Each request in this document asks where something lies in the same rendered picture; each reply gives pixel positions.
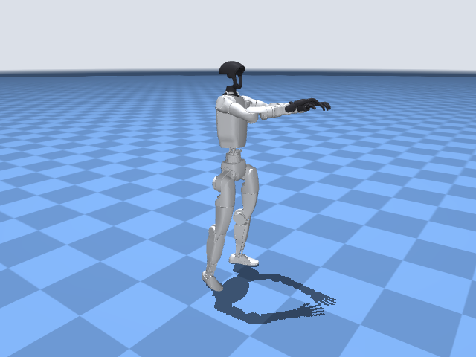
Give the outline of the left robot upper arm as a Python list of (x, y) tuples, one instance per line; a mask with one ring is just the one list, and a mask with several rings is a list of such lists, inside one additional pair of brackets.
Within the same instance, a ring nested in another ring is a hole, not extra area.
[(246, 102), (247, 102), (248, 107), (259, 107), (259, 106), (265, 106), (265, 107), (267, 107), (267, 106), (279, 105), (279, 104), (276, 104), (276, 103), (267, 104), (267, 103), (264, 103), (263, 101), (251, 99), (251, 98), (248, 97), (248, 96), (243, 96), (243, 97), (246, 99)]

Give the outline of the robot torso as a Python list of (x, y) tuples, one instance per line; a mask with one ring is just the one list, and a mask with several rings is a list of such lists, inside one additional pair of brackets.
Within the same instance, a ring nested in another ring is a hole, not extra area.
[[(239, 93), (239, 97), (230, 94), (234, 93), (228, 92), (227, 95), (222, 96), (242, 105), (242, 107), (245, 109), (248, 108), (246, 99), (243, 96), (240, 96)], [(226, 160), (221, 164), (221, 170), (222, 172), (224, 170), (231, 171), (231, 178), (234, 181), (240, 180), (246, 173), (246, 162), (245, 159), (242, 159), (240, 155), (242, 150), (236, 150), (236, 148), (245, 146), (247, 138), (247, 126), (248, 123), (246, 120), (216, 110), (216, 128), (219, 145), (221, 148), (229, 148), (229, 151), (226, 153)]]

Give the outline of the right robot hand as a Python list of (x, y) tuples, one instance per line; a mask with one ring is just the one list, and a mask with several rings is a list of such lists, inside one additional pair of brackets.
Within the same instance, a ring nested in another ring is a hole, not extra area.
[(315, 98), (309, 98), (309, 99), (300, 99), (296, 100), (295, 102), (290, 101), (288, 106), (285, 107), (286, 112), (294, 112), (298, 106), (305, 106), (305, 103), (311, 103), (313, 106), (319, 105), (319, 102)]

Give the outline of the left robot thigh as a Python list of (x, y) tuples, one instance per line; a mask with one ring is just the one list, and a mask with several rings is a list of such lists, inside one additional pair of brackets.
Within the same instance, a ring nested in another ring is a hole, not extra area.
[(245, 180), (241, 187), (243, 208), (237, 209), (233, 215), (233, 220), (238, 225), (245, 224), (252, 215), (259, 191), (257, 169), (250, 164), (246, 164), (245, 171), (245, 175), (241, 178)]

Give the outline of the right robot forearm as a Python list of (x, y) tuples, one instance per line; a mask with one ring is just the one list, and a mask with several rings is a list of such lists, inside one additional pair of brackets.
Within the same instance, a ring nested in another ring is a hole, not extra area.
[(290, 115), (292, 112), (286, 112), (285, 107), (290, 105), (289, 103), (275, 106), (259, 106), (259, 107), (248, 107), (246, 111), (248, 113), (259, 113), (259, 116), (262, 120), (267, 118), (276, 118), (282, 115)]

